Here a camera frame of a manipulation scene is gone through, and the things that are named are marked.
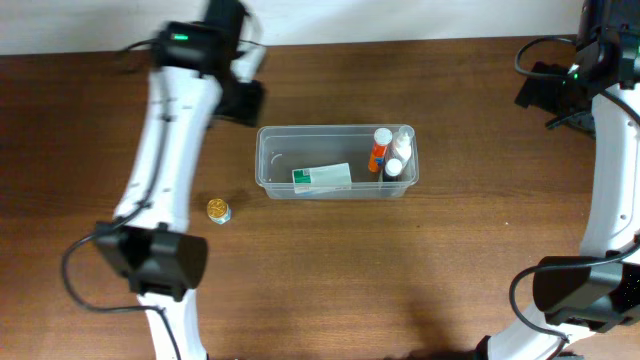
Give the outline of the small gold-lid jar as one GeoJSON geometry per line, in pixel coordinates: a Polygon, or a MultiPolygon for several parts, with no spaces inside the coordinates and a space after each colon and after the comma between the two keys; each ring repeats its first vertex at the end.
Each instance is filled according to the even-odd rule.
{"type": "Polygon", "coordinates": [[[224,224],[231,219],[232,211],[224,200],[217,198],[207,203],[207,215],[214,223],[224,224]]]}

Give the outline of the orange tube white cap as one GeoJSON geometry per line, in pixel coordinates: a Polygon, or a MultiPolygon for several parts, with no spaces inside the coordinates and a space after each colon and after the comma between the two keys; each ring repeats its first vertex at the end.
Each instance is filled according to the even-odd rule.
{"type": "Polygon", "coordinates": [[[383,166],[389,144],[393,139],[393,133],[388,128],[378,128],[373,135],[373,148],[370,154],[368,169],[372,173],[378,173],[383,166]]]}

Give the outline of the white spray bottle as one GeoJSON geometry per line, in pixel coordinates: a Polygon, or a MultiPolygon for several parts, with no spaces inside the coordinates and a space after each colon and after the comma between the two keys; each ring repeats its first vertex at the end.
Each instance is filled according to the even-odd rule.
{"type": "Polygon", "coordinates": [[[413,154],[412,141],[415,136],[414,129],[409,125],[401,126],[393,133],[392,141],[388,146],[386,160],[397,159],[405,168],[413,154]]]}

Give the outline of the black bottle white cap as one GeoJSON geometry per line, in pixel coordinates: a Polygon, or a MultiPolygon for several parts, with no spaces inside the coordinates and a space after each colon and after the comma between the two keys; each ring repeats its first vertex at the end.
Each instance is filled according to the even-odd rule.
{"type": "Polygon", "coordinates": [[[399,180],[402,170],[402,162],[397,158],[392,158],[385,163],[380,180],[382,182],[396,182],[399,180]]]}

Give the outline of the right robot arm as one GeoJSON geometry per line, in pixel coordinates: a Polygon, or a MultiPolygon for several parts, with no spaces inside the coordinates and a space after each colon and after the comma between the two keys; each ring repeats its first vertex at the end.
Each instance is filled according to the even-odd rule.
{"type": "Polygon", "coordinates": [[[549,129],[596,141],[587,228],[576,256],[548,256],[509,287],[515,321],[485,337],[475,359],[563,359],[572,343],[639,321],[639,4],[583,3],[570,67],[514,68],[515,102],[554,114],[549,129]]]}

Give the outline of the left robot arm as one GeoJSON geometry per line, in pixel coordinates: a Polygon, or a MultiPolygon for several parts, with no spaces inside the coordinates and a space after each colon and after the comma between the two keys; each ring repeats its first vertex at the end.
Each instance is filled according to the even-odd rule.
{"type": "Polygon", "coordinates": [[[200,149],[216,117],[253,127],[265,90],[255,80],[266,49],[243,48],[252,18],[239,0],[209,2],[199,21],[171,21],[150,42],[149,98],[125,193],[96,248],[127,280],[145,313],[159,359],[208,358],[199,333],[196,289],[208,245],[191,236],[189,201],[200,149]]]}

